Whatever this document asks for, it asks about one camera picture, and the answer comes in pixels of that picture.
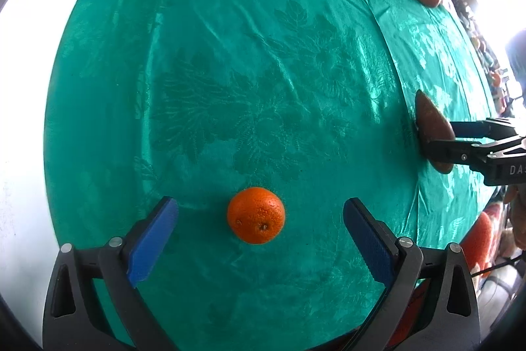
orange fruit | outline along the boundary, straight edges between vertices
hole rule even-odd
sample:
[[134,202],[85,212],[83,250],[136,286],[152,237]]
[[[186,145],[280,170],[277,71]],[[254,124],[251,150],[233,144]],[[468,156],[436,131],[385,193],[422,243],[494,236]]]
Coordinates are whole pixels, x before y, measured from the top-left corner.
[[249,244],[269,242],[285,224],[281,200],[265,188],[247,188],[230,200],[228,225],[234,234]]

teal fabric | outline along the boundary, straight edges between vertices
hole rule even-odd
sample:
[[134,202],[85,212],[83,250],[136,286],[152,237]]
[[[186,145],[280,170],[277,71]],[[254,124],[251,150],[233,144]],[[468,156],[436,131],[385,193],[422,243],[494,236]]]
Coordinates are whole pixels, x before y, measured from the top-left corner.
[[[348,198],[443,247],[491,194],[422,159],[417,89],[451,120],[494,115],[458,19],[417,0],[78,0],[46,114],[59,242],[101,245],[172,196],[177,228],[139,289],[182,350],[325,342],[382,291],[342,222]],[[226,222],[249,186],[286,208],[261,246]]]

silver screw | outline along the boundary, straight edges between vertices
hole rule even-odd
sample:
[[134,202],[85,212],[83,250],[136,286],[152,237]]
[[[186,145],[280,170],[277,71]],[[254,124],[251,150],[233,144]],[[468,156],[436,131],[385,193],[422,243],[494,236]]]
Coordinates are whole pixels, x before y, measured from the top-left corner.
[[460,253],[462,251],[462,247],[460,247],[456,242],[452,242],[449,245],[449,248],[453,253]]
[[400,243],[402,247],[405,247],[405,248],[409,248],[413,246],[413,240],[411,240],[411,238],[408,238],[408,237],[400,237],[398,239],[398,242]]
[[67,242],[65,244],[62,244],[62,247],[60,248],[60,251],[62,253],[69,253],[72,248],[73,248],[73,246],[69,242]]
[[120,237],[113,237],[109,242],[110,247],[119,247],[123,243],[123,239]]

white wall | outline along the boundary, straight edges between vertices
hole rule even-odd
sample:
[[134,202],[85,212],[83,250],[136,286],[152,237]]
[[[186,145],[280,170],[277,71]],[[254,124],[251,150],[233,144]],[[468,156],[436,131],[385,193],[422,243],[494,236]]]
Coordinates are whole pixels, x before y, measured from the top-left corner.
[[59,251],[44,181],[44,114],[76,1],[7,0],[0,11],[0,293],[39,344]]

person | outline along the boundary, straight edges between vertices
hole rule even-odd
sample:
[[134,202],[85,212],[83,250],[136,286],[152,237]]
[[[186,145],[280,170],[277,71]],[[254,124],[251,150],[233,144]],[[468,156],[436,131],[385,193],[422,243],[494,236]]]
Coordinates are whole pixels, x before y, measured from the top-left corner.
[[515,245],[526,250],[526,183],[509,185],[504,203],[510,203],[510,221],[514,227]]

